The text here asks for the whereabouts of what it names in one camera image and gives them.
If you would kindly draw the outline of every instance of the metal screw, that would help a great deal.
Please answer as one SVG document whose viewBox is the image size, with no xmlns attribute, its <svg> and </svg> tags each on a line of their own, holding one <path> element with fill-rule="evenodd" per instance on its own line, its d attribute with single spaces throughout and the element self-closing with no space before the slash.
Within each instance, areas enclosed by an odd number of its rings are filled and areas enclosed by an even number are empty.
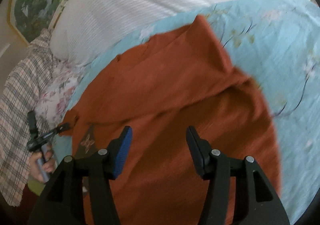
<svg viewBox="0 0 320 225">
<path fill-rule="evenodd" d="M 211 154 L 213 154 L 214 156 L 219 156 L 219 155 L 221 154 L 221 152 L 220 152 L 220 150 L 218 150 L 218 149 L 213 149 L 213 150 L 211 151 Z"/>
<path fill-rule="evenodd" d="M 106 153 L 108 153 L 108 150 L 106 150 L 105 148 L 100 149 L 100 150 L 98 151 L 98 154 L 101 155 L 101 156 L 104 156 Z"/>
<path fill-rule="evenodd" d="M 254 162 L 254 158 L 252 156 L 247 156 L 245 159 L 250 163 Z"/>
<path fill-rule="evenodd" d="M 70 162 L 73 160 L 73 157 L 72 157 L 72 156 L 66 156 L 63 160 L 64 160 L 66 163 L 70 163 Z"/>
</svg>

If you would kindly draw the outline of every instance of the bed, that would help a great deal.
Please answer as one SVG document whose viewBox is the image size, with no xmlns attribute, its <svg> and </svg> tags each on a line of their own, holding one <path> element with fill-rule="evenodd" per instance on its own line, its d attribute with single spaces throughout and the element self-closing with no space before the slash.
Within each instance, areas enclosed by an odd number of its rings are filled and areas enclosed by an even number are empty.
<svg viewBox="0 0 320 225">
<path fill-rule="evenodd" d="M 309 0 L 69 0 L 50 43 L 56 58 L 86 66 L 68 108 L 116 55 L 191 23 L 197 14 L 212 24 L 232 62 L 256 79 L 269 103 L 282 155 L 281 200 L 293 224 L 320 181 L 313 165 L 319 148 L 319 44 L 313 34 L 319 8 Z M 71 143 L 55 139 L 59 161 L 71 153 Z"/>
</svg>

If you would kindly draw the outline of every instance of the dark red fabric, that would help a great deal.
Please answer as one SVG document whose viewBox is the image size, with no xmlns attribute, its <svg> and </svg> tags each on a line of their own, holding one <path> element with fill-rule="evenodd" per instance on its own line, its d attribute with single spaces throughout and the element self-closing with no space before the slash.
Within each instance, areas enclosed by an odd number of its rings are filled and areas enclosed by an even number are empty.
<svg viewBox="0 0 320 225">
<path fill-rule="evenodd" d="M 185 139 L 189 125 L 229 157 L 254 156 L 280 189 L 278 147 L 265 100 L 255 82 L 233 67 L 202 16 L 117 56 L 64 122 L 75 122 L 67 134 L 78 156 L 105 148 L 125 125 L 132 127 L 123 173 L 111 182 L 122 225 L 198 223 L 208 183 L 192 163 Z M 230 192 L 233 198 L 234 188 Z M 92 224 L 88 196 L 85 211 Z"/>
<path fill-rule="evenodd" d="M 33 207 L 38 200 L 38 196 L 29 190 L 28 185 L 25 186 L 22 192 L 22 200 L 18 207 L 12 207 L 14 213 L 17 215 L 23 224 L 27 224 Z"/>
</svg>

